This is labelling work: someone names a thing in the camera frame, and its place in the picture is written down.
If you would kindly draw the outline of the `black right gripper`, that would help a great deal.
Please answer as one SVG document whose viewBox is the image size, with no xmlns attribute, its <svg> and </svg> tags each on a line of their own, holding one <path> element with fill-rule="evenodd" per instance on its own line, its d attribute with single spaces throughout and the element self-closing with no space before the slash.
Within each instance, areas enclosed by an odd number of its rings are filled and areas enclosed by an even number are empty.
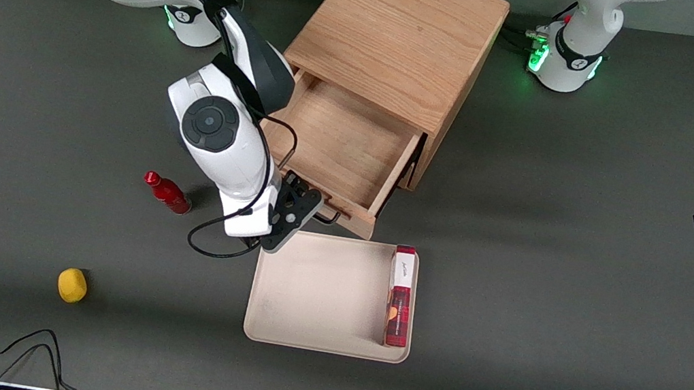
<svg viewBox="0 0 694 390">
<path fill-rule="evenodd" d="M 310 186 L 296 172 L 287 171 L 281 178 L 277 204 L 304 207 L 309 202 Z"/>
</svg>

